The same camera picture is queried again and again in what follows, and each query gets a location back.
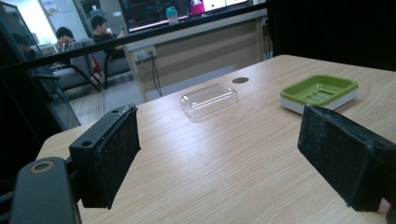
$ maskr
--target table top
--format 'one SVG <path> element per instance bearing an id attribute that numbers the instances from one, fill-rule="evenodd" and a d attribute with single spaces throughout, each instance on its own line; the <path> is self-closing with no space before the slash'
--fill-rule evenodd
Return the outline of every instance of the table top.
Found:
<path id="1" fill-rule="evenodd" d="M 386 223 L 347 207 L 297 148 L 302 116 L 279 93 L 317 74 L 358 81 L 358 97 L 336 111 L 396 142 L 396 73 L 277 56 L 140 105 L 142 149 L 111 210 L 78 203 L 83 223 Z M 180 97 L 217 83 L 235 89 L 238 103 L 189 119 Z M 67 158 L 90 126 L 52 136 L 39 158 Z"/>

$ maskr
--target person with black hair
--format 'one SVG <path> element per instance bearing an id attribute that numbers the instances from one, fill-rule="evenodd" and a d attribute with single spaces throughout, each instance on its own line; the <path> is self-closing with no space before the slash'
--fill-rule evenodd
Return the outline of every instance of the person with black hair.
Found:
<path id="1" fill-rule="evenodd" d="M 108 40 L 114 40 L 115 38 L 121 38 L 125 36 L 123 30 L 121 30 L 119 35 L 109 34 L 107 32 L 107 20 L 101 16 L 94 16 L 91 19 L 91 26 L 93 29 L 93 41 L 95 43 L 101 43 Z M 125 53 L 122 49 L 122 46 L 104 48 L 106 54 L 111 55 L 111 58 L 123 58 L 125 57 Z"/>
<path id="2" fill-rule="evenodd" d="M 20 50 L 26 61 L 35 59 L 35 51 L 30 48 L 30 45 L 22 35 L 12 34 L 12 37 L 14 38 L 15 43 L 17 43 L 17 45 L 20 47 Z"/>
<path id="3" fill-rule="evenodd" d="M 58 38 L 59 52 L 69 51 L 76 42 L 73 33 L 66 27 L 59 27 L 59 29 L 56 31 L 56 38 Z"/>

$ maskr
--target green soap dish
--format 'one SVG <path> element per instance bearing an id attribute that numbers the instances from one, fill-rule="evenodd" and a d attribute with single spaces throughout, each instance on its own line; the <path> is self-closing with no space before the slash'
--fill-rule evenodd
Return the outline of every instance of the green soap dish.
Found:
<path id="1" fill-rule="evenodd" d="M 280 103 L 299 114 L 305 105 L 335 109 L 358 95 L 358 82 L 344 77 L 314 75 L 280 92 Z"/>

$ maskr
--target plastic box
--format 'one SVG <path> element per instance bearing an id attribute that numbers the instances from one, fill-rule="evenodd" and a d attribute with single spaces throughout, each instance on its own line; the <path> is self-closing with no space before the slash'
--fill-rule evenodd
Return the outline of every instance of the plastic box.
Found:
<path id="1" fill-rule="evenodd" d="M 235 90 L 216 84 L 191 92 L 180 98 L 180 106 L 191 118 L 198 118 L 238 102 Z"/>
<path id="2" fill-rule="evenodd" d="M 280 92 L 280 103 L 299 114 L 307 104 L 335 109 L 358 95 L 355 80 L 329 75 L 314 75 Z"/>

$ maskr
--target power outlet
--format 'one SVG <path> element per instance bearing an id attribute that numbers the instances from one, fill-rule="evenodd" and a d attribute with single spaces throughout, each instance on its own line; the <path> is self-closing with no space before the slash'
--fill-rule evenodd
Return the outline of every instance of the power outlet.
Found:
<path id="1" fill-rule="evenodd" d="M 134 54 L 135 62 L 140 62 L 140 60 L 145 60 L 147 58 L 157 56 L 157 52 L 155 51 L 154 45 L 141 49 L 134 49 L 132 50 L 132 53 Z"/>

